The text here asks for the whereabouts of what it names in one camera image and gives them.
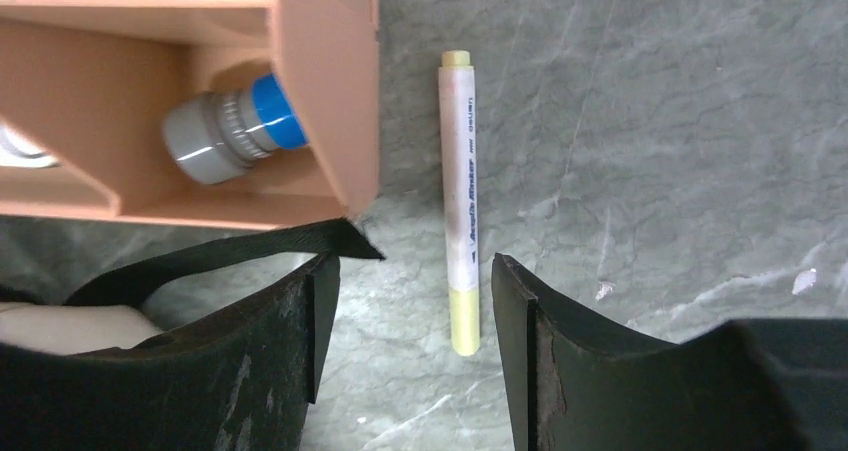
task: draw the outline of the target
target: bottle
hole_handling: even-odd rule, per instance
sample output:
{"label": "bottle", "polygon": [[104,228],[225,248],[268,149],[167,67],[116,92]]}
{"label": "bottle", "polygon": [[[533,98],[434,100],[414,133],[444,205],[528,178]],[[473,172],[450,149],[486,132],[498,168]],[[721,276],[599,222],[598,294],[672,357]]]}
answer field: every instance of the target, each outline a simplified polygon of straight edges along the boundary
{"label": "bottle", "polygon": [[239,91],[203,93],[168,113],[162,128],[177,165],[202,184],[242,176],[276,149],[306,145],[273,74]]}
{"label": "bottle", "polygon": [[0,166],[50,168],[58,161],[0,121]]}

